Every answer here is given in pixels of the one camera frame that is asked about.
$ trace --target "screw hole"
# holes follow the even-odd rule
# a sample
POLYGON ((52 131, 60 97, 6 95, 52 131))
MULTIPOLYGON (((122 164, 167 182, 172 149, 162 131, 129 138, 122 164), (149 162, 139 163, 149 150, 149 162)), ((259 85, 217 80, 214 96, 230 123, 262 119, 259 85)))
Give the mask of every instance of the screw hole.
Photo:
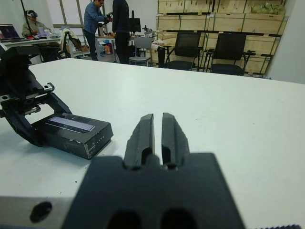
POLYGON ((52 204, 50 202, 42 202, 36 205, 30 215, 30 220, 33 223, 38 223, 47 218, 52 211, 52 204))

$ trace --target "man in black clothes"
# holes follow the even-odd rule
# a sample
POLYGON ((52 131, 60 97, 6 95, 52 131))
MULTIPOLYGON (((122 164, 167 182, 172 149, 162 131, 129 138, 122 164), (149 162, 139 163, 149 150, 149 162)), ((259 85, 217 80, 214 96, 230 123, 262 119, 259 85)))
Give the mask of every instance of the man in black clothes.
POLYGON ((126 0, 113 0, 112 32, 120 63, 129 64, 129 7, 126 0))

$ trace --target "man in blue jacket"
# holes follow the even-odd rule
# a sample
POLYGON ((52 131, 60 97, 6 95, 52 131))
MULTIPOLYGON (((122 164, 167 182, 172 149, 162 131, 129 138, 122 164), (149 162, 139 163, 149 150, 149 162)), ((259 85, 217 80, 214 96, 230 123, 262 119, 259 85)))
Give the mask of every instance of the man in blue jacket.
POLYGON ((104 0, 93 0, 89 3, 85 10, 84 15, 84 34, 90 47, 90 55, 92 60, 98 61, 95 48, 95 33, 99 26, 99 22, 107 24, 111 18, 102 15, 100 7, 104 4, 104 0))

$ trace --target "monitor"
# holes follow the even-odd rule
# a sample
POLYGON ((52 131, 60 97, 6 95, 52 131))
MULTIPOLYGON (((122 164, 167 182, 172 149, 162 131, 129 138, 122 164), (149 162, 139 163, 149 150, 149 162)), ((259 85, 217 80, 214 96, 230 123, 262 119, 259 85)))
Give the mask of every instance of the monitor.
POLYGON ((0 31, 2 36, 0 40, 16 39, 20 38, 12 24, 2 24, 0 25, 0 31))
POLYGON ((142 32, 140 18, 129 18, 129 31, 142 32))

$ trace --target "person wearing vr headset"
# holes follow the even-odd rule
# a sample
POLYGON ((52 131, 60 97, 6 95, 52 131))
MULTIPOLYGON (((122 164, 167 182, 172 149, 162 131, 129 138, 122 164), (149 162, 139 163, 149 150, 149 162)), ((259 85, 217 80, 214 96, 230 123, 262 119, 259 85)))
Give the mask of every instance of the person wearing vr headset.
POLYGON ((27 10, 25 11, 25 16, 28 18, 29 24, 30 24, 30 29, 29 30, 28 24, 24 23, 22 27, 22 35, 23 37, 28 37, 28 36, 35 36, 38 34, 39 27, 43 27, 44 30, 49 30, 43 23, 37 21, 37 13, 33 10, 27 10))
POLYGON ((111 18, 105 17, 100 7, 104 4, 104 0, 93 0, 89 3, 85 10, 84 15, 84 34, 88 41, 90 48, 90 55, 93 61, 98 61, 95 47, 95 33, 99 26, 99 22, 107 24, 112 21, 111 18))

